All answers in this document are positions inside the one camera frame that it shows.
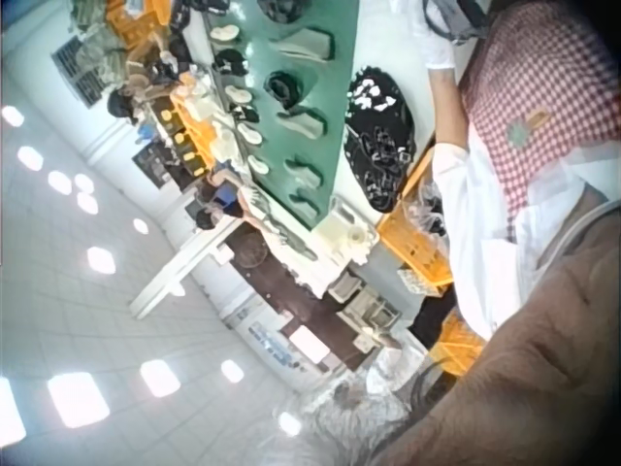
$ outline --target vent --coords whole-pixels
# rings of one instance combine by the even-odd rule
[[[86,107],[91,108],[102,98],[106,87],[96,70],[83,70],[78,65],[76,54],[82,42],[77,37],[71,39],[51,57],[65,80],[79,95]]]

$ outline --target white shoe sole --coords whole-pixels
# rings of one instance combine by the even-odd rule
[[[237,125],[237,129],[247,143],[253,146],[261,146],[261,143],[263,143],[263,136],[261,136],[261,133],[250,128],[247,124],[240,123]]]
[[[252,94],[245,89],[239,89],[233,85],[227,85],[224,87],[224,92],[236,104],[243,105],[252,102]]]
[[[231,42],[240,35],[240,28],[235,24],[228,26],[215,27],[210,32],[210,37],[218,42]]]
[[[248,165],[250,165],[253,172],[258,173],[259,175],[267,175],[270,173],[270,167],[254,155],[248,157]]]

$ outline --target white sleeve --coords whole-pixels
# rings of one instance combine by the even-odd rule
[[[485,310],[485,270],[481,263],[481,218],[472,205],[469,178],[477,176],[467,150],[437,144],[434,150],[434,181],[442,197],[444,224],[450,244],[449,263],[462,316],[485,340],[493,333]]]

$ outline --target green conveyor belt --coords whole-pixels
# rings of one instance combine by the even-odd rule
[[[268,175],[255,174],[255,180],[308,228],[316,226],[328,213],[343,143],[346,93],[352,76],[357,18],[358,0],[310,0],[306,13],[293,24],[272,22],[263,15],[256,0],[234,2],[225,17],[209,15],[209,26],[236,24],[242,30],[238,42],[231,46],[214,44],[214,49],[234,48],[248,61],[249,74],[245,78],[223,77],[221,83],[246,87],[253,94],[251,105],[261,121],[250,126],[263,135],[264,142],[260,147],[248,145],[246,149],[248,154],[255,154],[270,166]],[[332,61],[317,63],[290,58],[270,45],[270,41],[282,39],[303,27],[314,27],[333,35],[335,53]],[[308,139],[276,122],[276,114],[283,112],[282,107],[263,89],[264,81],[275,71],[285,71],[302,83],[304,97],[300,106],[312,110],[327,122],[327,131],[322,138]],[[284,170],[287,159],[312,165],[321,174],[323,186],[317,190],[301,187]],[[301,215],[291,203],[290,194],[309,199],[319,210],[319,215],[315,219]]]

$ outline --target plastic bag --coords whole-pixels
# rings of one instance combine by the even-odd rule
[[[448,257],[448,236],[440,190],[431,177],[420,181],[413,197],[404,199],[403,206],[408,222],[425,234],[444,257]]]

